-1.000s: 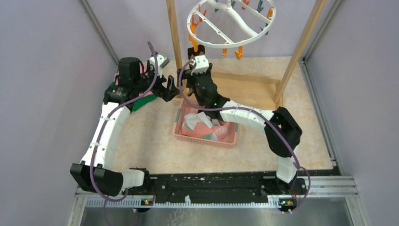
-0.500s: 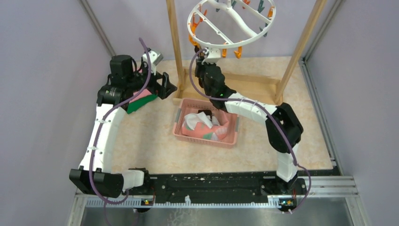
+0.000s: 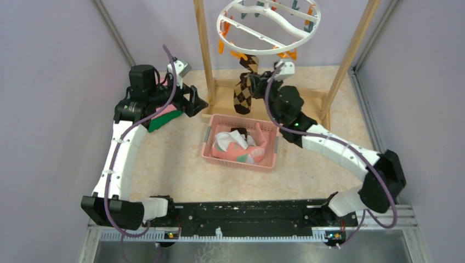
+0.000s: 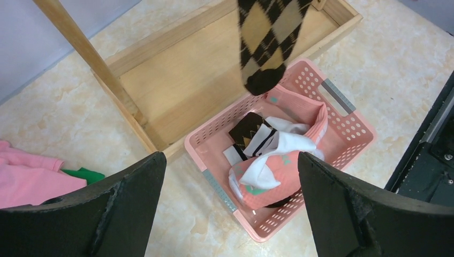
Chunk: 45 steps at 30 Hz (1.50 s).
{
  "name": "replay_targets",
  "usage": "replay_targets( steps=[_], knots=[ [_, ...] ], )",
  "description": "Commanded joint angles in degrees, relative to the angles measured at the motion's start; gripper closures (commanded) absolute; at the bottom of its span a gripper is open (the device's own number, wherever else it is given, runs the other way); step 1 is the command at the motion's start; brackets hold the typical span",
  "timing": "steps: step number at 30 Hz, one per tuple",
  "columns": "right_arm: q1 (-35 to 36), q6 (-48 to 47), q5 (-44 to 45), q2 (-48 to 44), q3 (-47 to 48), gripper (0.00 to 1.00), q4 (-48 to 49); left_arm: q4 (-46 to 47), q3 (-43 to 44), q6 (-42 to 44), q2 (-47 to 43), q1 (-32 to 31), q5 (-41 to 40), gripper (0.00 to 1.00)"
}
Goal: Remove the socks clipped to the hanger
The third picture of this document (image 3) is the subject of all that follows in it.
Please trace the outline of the brown argyle sock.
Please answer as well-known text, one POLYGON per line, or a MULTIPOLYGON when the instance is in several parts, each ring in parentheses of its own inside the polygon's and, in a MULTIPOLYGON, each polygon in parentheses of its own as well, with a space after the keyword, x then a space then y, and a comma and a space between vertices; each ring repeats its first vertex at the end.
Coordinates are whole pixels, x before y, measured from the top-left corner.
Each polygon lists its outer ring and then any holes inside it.
POLYGON ((234 88, 234 109, 236 113, 246 115, 251 112, 253 94, 249 77, 257 74, 259 59, 255 55, 245 54, 240 59, 240 65, 247 71, 240 74, 240 81, 234 88))

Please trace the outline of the pink plastic basket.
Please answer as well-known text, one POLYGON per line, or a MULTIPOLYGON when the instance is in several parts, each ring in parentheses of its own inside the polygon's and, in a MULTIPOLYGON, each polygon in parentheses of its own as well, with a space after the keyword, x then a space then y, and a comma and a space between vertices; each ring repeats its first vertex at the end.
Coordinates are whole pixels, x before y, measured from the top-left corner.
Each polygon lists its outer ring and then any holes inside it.
POLYGON ((201 155, 208 163, 268 173, 277 161, 277 132, 272 122, 215 114, 201 155))

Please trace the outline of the white black striped sock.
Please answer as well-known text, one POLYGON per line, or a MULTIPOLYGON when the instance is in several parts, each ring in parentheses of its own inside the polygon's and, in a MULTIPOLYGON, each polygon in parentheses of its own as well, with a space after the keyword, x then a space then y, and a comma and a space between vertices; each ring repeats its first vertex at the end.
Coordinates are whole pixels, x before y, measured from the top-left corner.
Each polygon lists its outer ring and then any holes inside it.
POLYGON ((232 128, 230 132, 223 131, 214 136, 216 148, 226 152, 230 143, 235 143, 246 150, 249 146, 256 146, 254 138, 244 128, 232 128))

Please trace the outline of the pink teal sock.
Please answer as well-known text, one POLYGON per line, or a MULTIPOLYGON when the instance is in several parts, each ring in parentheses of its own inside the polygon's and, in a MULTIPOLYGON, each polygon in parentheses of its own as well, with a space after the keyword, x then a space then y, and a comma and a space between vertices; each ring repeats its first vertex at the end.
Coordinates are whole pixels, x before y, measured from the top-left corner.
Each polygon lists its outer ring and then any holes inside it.
POLYGON ((212 145, 212 156, 226 161, 234 161, 247 164, 258 164, 265 158, 265 149, 268 141, 260 128, 260 123, 254 124, 255 135, 251 135, 256 146, 249 146, 244 150, 241 146, 230 143, 226 152, 216 148, 215 139, 212 145))

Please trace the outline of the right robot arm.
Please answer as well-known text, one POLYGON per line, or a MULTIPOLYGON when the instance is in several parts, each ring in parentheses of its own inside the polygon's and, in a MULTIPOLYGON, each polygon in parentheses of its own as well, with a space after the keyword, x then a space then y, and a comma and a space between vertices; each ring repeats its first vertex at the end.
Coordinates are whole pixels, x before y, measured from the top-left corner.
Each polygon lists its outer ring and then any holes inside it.
POLYGON ((355 145, 334 135, 302 111, 304 100, 295 86, 271 80, 271 72, 252 74, 246 83, 252 98, 263 99, 272 121, 290 143, 311 150, 338 163, 361 181, 361 186, 332 194, 321 217, 336 226, 344 216, 362 209, 385 213, 406 186, 399 156, 392 150, 383 153, 355 145))

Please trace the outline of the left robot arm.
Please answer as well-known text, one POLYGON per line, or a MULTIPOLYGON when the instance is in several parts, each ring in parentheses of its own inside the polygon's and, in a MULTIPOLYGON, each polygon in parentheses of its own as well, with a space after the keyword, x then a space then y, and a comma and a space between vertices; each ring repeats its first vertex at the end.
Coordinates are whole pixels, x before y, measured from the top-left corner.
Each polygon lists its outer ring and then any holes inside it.
POLYGON ((180 61, 167 66, 164 80, 152 65, 136 65, 129 71, 130 85, 115 106, 103 171, 92 194, 81 199, 81 208, 97 225, 137 230, 152 219, 165 227, 175 222, 176 212, 166 198, 132 202, 130 189, 137 153, 151 122, 170 106, 189 117, 208 106, 195 86, 183 82, 189 71, 190 65, 180 61))

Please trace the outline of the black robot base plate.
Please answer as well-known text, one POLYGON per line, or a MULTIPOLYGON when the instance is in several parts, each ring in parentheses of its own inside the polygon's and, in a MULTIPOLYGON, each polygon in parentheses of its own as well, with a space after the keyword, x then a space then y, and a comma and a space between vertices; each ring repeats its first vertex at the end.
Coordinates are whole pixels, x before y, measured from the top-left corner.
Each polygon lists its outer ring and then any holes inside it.
POLYGON ((168 200, 166 216, 150 226, 166 229, 164 241, 307 241, 335 246, 359 224, 356 213, 343 217, 325 199, 192 202, 168 200))

